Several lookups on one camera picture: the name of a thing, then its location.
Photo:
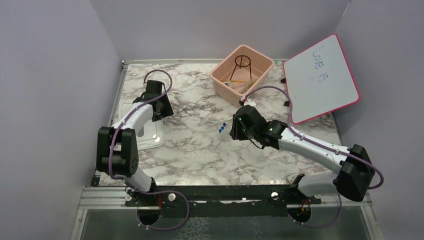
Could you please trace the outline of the white plastic lid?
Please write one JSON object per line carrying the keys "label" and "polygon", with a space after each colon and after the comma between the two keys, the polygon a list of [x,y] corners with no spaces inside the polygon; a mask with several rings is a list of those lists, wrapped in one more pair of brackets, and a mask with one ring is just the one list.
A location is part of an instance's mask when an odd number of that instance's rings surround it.
{"label": "white plastic lid", "polygon": [[121,103],[118,107],[117,127],[124,120],[123,129],[135,130],[137,149],[146,150],[161,146],[165,141],[162,120],[153,121],[153,105],[140,102]]}

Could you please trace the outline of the amber rubber tubing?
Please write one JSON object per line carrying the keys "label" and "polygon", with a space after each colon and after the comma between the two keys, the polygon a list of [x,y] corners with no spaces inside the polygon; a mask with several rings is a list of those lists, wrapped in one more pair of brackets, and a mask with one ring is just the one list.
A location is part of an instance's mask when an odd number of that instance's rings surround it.
{"label": "amber rubber tubing", "polygon": [[233,89],[239,94],[245,93],[256,80],[254,79],[236,79],[236,80],[227,80],[222,83]]}

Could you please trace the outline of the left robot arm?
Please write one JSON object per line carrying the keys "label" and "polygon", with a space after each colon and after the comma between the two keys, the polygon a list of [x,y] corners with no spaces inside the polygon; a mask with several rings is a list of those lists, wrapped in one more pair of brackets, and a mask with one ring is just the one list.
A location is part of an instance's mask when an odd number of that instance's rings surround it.
{"label": "left robot arm", "polygon": [[138,199],[147,206],[155,203],[157,191],[154,179],[139,167],[138,140],[163,141],[163,119],[173,114],[165,84],[148,80],[145,92],[133,101],[126,115],[97,133],[96,169],[138,189]]}

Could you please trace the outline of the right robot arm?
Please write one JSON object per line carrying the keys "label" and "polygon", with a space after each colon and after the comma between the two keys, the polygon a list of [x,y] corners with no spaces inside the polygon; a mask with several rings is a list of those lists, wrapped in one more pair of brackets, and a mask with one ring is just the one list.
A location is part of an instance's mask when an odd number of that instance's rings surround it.
{"label": "right robot arm", "polygon": [[329,173],[299,175],[288,190],[289,199],[296,204],[314,195],[335,193],[361,202],[376,173],[363,146],[335,145],[305,135],[285,122],[267,121],[250,105],[242,106],[233,115],[229,134],[233,140],[256,141],[262,148],[292,152],[330,170]]}

